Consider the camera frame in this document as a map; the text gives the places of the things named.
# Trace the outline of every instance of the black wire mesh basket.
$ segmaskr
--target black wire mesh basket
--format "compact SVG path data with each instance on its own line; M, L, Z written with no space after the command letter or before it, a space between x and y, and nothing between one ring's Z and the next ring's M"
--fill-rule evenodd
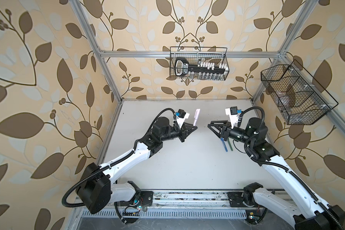
M229 66L227 48L170 47L170 76L191 80L226 80Z
M311 83L301 76L301 70L310 76ZM263 70L261 81L288 125L314 124L338 105L336 99L296 60L290 65L280 64Z

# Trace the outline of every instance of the blue pen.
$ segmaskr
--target blue pen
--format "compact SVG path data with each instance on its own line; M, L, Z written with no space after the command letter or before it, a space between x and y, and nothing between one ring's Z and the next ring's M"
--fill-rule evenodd
M221 137L221 141L222 141L222 144L224 145L224 147L225 147L225 150L226 150L226 152L227 152L227 148L226 148L226 145L225 145L225 141L224 141L224 138L222 138L222 137Z

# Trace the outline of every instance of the wire basket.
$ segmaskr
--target wire basket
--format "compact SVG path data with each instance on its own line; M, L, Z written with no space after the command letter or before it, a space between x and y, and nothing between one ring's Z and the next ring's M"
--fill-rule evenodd
M309 74L312 83L300 75L300 70ZM288 125L314 124L338 105L336 99L296 60L290 65L280 64L263 70L261 81Z
M170 76L191 80L226 80L229 66L227 48L170 47Z

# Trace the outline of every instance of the floral wallpaper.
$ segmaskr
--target floral wallpaper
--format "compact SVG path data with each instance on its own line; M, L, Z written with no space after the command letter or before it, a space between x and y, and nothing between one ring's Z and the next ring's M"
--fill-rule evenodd
M103 50L277 51L302 0L80 0Z
M248 99L260 84L268 58L228 58L230 72L223 80L192 80L170 76L169 60L106 58L123 98L131 99Z
M335 109L345 118L345 0L320 0L288 56L336 98L340 104ZM326 116L311 126L286 125L268 91L257 105L264 108L271 139L287 163L319 195L345 210L345 138L341 132Z
M83 34L66 1L0 0L0 229L61 229L98 156L117 104Z

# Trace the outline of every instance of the robotic arm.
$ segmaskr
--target robotic arm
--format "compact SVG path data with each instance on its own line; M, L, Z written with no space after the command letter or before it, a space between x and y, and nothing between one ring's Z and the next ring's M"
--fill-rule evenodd
M245 130L241 129L243 115L252 109L259 109L262 118L250 118ZM258 183L246 186L241 198L230 196L230 194L228 197L235 202L243 202L248 207L256 204L262 205L297 230L333 230L337 228L342 230L345 212L338 205L329 205L326 200L310 189L289 167L280 153L265 140L268 128L264 123L263 109L252 107L238 115L240 112L236 107L226 109L226 114L230 116L232 122L238 123L238 127L225 120L212 121L211 124L208 124L208 128L219 138L228 140L230 137L234 141L243 142L245 153L250 159L265 168L287 191L296 205L280 199Z
M168 110L173 113L173 126L170 126L168 118L160 117L163 112ZM162 148L163 141L179 138L181 142L184 142L189 134L197 129L197 126L184 122L188 117L189 113L181 109L177 113L171 108L161 111L153 120L146 134L134 142L132 149L99 166L95 163L89 164L85 168L81 180L65 193L62 204L70 208L85 205L91 214L95 214L107 204L117 201L125 201L130 206L139 205L141 207L143 205L140 200L141 190L131 181L125 184L114 184L115 181L139 162L156 154ZM67 202L69 194L74 190L83 203L69 204Z

